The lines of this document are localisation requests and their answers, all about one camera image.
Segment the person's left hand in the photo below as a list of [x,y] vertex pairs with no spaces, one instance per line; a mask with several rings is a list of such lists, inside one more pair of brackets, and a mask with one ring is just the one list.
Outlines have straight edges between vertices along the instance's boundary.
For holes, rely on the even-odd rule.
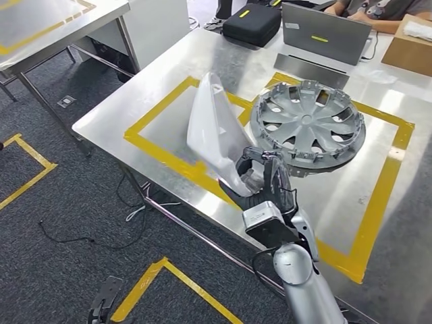
[[366,13],[363,11],[357,11],[353,15],[348,16],[347,19],[356,21],[356,22],[363,22],[366,24],[371,24],[372,22],[372,19],[368,17]]

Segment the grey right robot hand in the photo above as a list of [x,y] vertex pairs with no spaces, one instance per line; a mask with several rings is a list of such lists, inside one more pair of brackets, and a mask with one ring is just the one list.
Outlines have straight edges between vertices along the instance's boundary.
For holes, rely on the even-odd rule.
[[291,188],[289,169],[279,151],[264,151],[246,147],[236,164],[236,174],[242,183],[251,185],[250,195],[241,195],[220,178],[219,186],[232,201],[245,211],[266,201],[279,208],[282,216],[292,218],[298,206]]

